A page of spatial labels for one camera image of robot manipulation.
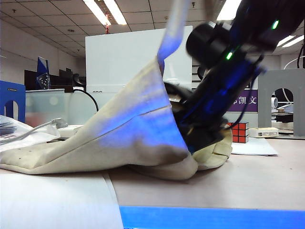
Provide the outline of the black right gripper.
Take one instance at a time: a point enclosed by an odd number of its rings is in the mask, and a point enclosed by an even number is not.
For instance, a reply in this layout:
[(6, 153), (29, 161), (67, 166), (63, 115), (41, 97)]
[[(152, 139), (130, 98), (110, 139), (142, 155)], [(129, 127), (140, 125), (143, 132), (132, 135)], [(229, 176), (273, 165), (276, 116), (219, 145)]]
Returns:
[(195, 153), (224, 139), (225, 122), (227, 121), (224, 118), (220, 118), (216, 123), (208, 125), (202, 125), (193, 121), (190, 123), (179, 121), (178, 114), (183, 109), (182, 101), (182, 97), (173, 95), (173, 114), (177, 127), (190, 153)]

